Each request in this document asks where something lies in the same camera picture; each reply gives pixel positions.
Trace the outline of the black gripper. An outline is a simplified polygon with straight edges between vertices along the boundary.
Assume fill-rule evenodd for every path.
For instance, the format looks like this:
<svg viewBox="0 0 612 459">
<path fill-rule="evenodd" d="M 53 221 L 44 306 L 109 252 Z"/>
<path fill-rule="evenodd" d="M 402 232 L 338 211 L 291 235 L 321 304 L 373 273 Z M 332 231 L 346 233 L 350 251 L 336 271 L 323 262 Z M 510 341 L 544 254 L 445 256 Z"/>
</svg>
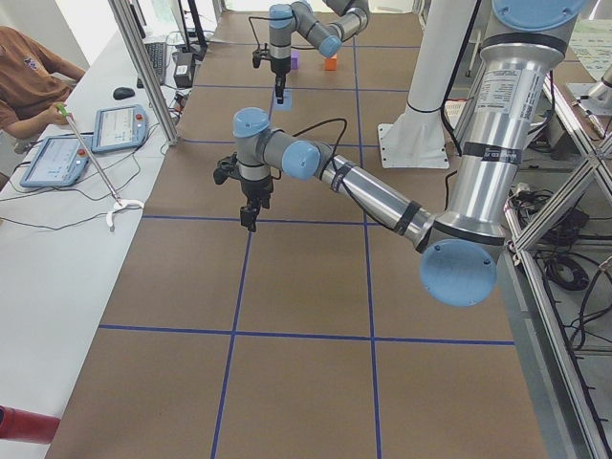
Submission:
<svg viewBox="0 0 612 459">
<path fill-rule="evenodd" d="M 240 179 L 241 190 L 247 199 L 245 206 L 240 208 L 240 224 L 249 232 L 256 232 L 257 210 L 269 209 L 273 193 L 273 178 L 252 181 Z"/>
<path fill-rule="evenodd" d="M 287 84 L 287 74 L 292 70 L 290 57 L 271 58 L 271 70 L 275 74 L 274 97 L 277 104 L 284 103 L 284 90 Z"/>
</svg>

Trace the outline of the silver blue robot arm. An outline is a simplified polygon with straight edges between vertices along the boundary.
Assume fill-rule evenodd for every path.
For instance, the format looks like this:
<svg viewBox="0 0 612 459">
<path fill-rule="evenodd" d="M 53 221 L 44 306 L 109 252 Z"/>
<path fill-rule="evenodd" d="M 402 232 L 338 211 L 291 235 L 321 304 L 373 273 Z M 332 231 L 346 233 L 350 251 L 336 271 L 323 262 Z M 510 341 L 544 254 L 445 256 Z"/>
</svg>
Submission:
<svg viewBox="0 0 612 459">
<path fill-rule="evenodd" d="M 269 8 L 269 39 L 265 58 L 275 75 L 276 102 L 284 102 L 286 75 L 291 72 L 292 35 L 298 33 L 321 55 L 331 58 L 343 42 L 361 33 L 370 19 L 369 3 L 361 0 L 324 1 L 339 18 L 329 24 L 319 21 L 307 1 L 274 4 Z"/>
<path fill-rule="evenodd" d="M 217 184 L 239 181 L 247 203 L 242 225 L 255 230 L 270 204 L 274 170 L 318 178 L 421 254 L 426 290 L 448 305 L 483 301 L 496 282 L 505 242 L 500 223 L 545 77 L 563 60 L 582 10 L 580 1 L 496 1 L 481 57 L 485 73 L 448 208 L 433 214 L 325 143 L 271 127 L 266 111 L 249 107 L 233 118 L 236 150 L 217 165 Z"/>
</svg>

